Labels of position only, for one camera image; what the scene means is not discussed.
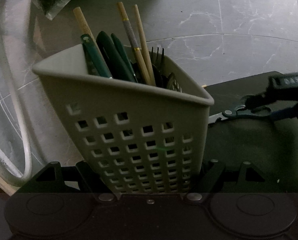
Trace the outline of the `white perforated utensil basket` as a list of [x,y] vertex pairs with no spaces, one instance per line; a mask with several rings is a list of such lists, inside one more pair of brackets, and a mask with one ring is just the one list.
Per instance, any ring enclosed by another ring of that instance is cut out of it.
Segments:
[[117,193],[188,192],[198,177],[212,96],[165,59],[174,89],[88,74],[81,45],[33,66],[85,161]]

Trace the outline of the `black steel fork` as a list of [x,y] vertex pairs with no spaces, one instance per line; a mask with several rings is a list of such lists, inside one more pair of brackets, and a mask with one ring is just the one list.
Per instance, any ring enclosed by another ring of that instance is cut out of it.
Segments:
[[153,74],[156,82],[156,86],[160,88],[164,88],[165,84],[165,74],[164,74],[164,65],[165,65],[165,50],[162,49],[161,54],[159,53],[159,48],[154,52],[154,48],[152,47],[150,59],[153,68]]

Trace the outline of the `green handled kitchen knife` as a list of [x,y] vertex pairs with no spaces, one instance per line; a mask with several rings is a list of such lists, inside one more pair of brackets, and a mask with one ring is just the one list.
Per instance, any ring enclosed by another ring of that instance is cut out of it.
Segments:
[[111,38],[101,31],[96,37],[96,43],[114,79],[136,82],[133,74],[121,58]]

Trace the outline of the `teal handled thin skewer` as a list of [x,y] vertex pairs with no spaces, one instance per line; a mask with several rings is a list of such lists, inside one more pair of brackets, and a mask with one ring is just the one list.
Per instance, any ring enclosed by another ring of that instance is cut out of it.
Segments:
[[83,34],[80,39],[82,41],[88,74],[112,79],[112,75],[91,36],[89,34]]

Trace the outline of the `long bamboo chopstick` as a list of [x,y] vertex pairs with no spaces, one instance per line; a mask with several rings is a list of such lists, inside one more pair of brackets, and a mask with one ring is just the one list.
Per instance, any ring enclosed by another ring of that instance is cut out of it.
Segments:
[[79,25],[79,28],[80,28],[81,32],[82,32],[83,34],[88,34],[88,35],[90,35],[90,37],[93,39],[93,42],[95,43],[95,46],[96,46],[98,52],[99,52],[100,55],[101,55],[101,52],[100,52],[100,50],[99,50],[99,47],[98,47],[98,45],[97,45],[97,43],[96,43],[96,39],[95,39],[95,37],[93,36],[93,33],[92,33],[92,31],[91,31],[91,29],[90,29],[88,23],[87,23],[87,20],[85,19],[85,16],[84,16],[84,14],[83,14],[81,8],[80,8],[80,7],[76,7],[76,8],[74,8],[74,9],[73,9],[73,13],[74,13],[74,16],[75,16],[75,18],[76,18],[76,20],[77,20],[77,22],[78,22],[78,25]]

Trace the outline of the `bamboo chopstick pair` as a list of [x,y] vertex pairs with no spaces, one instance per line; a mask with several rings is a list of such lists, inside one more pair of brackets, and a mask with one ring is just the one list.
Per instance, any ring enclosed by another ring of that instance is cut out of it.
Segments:
[[129,43],[130,43],[130,46],[133,50],[136,61],[137,61],[138,65],[141,69],[143,78],[146,81],[147,85],[152,85],[153,84],[152,80],[150,78],[150,75],[149,75],[149,72],[147,70],[146,64],[144,62],[144,59],[143,59],[142,53],[140,51],[140,48],[138,46],[138,43],[137,43],[137,40],[136,40],[136,37],[135,37],[135,33],[134,33],[133,28],[131,26],[131,23],[130,23],[128,14],[125,10],[125,7],[124,7],[122,2],[118,2],[117,7],[118,7],[118,10],[119,10],[119,13],[120,13],[120,16],[121,16],[121,20],[122,20],[123,25],[124,25],[125,32],[127,34],[127,37],[128,37]]
[[139,12],[137,4],[134,5],[134,13],[135,13],[135,19],[136,19],[136,24],[137,24],[137,31],[138,31],[138,35],[139,35],[139,39],[140,39],[140,43],[141,43],[142,56],[143,56],[144,62],[146,64],[148,74],[151,79],[151,83],[153,86],[156,86],[152,62],[150,59],[150,54],[149,54],[149,50],[148,50],[148,46],[147,46],[147,42],[146,42],[146,36],[144,33],[144,28],[142,25],[142,20],[141,20],[141,16],[140,16],[140,12]]

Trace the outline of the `dark green scissors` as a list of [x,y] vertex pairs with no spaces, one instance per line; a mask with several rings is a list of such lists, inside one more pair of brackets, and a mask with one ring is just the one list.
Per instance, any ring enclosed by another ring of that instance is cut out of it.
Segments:
[[222,121],[233,121],[237,119],[282,120],[288,118],[291,107],[272,109],[269,105],[274,102],[275,101],[272,99],[267,99],[264,93],[247,95],[241,98],[239,103],[236,103],[229,109],[209,116],[208,124],[213,125]]

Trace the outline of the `teal handled black skewer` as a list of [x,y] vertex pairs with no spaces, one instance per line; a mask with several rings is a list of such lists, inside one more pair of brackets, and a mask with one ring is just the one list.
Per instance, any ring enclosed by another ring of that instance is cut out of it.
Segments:
[[115,46],[116,50],[118,51],[120,57],[122,58],[122,60],[126,64],[130,74],[132,75],[133,81],[137,83],[137,78],[136,78],[135,72],[134,72],[133,67],[131,65],[131,62],[130,62],[128,56],[127,56],[127,53],[125,52],[125,49],[124,49],[124,46],[123,46],[122,42],[120,41],[120,39],[114,33],[111,34],[111,38],[112,38],[112,41],[114,43],[114,46]]

